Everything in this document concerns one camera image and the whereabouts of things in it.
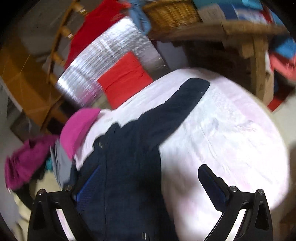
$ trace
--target navy garment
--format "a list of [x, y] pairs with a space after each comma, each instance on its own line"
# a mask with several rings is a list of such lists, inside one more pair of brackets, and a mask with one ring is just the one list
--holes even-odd
[[161, 193], [159, 145], [185, 120], [210, 83], [191, 78], [164, 104], [94, 142], [74, 187], [77, 210], [96, 240], [178, 240]]

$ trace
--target screw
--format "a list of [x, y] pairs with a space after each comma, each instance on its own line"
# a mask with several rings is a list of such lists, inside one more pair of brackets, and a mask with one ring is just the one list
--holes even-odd
[[258, 189], [258, 192], [260, 193], [260, 195], [264, 194], [264, 191], [262, 189]]
[[70, 186], [70, 185], [65, 186], [64, 190], [65, 190], [66, 192], [69, 192], [69, 191], [72, 190], [72, 186]]
[[237, 189], [236, 186], [231, 186], [231, 187], [230, 187], [230, 190], [231, 190], [232, 192], [237, 192], [238, 189]]
[[46, 192], [45, 189], [42, 188], [42, 189], [40, 189], [40, 190], [37, 192], [37, 194], [38, 194], [38, 195], [42, 195], [42, 194], [45, 193], [45, 192]]

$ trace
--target silver reflective mat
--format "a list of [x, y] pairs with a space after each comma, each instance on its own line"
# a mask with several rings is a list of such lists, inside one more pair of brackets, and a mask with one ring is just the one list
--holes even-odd
[[103, 93], [98, 78], [129, 51], [138, 57], [153, 80], [169, 72], [150, 40], [140, 33], [131, 18], [124, 17], [77, 56], [59, 78], [56, 88], [79, 107], [90, 106]]

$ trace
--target wicker basket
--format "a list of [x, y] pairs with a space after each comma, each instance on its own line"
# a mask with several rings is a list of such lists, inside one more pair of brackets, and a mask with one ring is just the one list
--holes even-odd
[[192, 0], [158, 0], [143, 6], [143, 11], [157, 32], [201, 22]]

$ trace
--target wooden table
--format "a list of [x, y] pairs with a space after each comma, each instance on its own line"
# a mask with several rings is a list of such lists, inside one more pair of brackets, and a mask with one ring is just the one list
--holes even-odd
[[256, 24], [249, 21], [222, 21], [180, 26], [168, 33], [151, 32], [149, 38], [162, 41], [219, 41], [238, 49], [244, 59], [251, 61], [251, 91], [263, 101], [266, 93], [265, 52], [268, 36], [289, 35], [284, 26]]

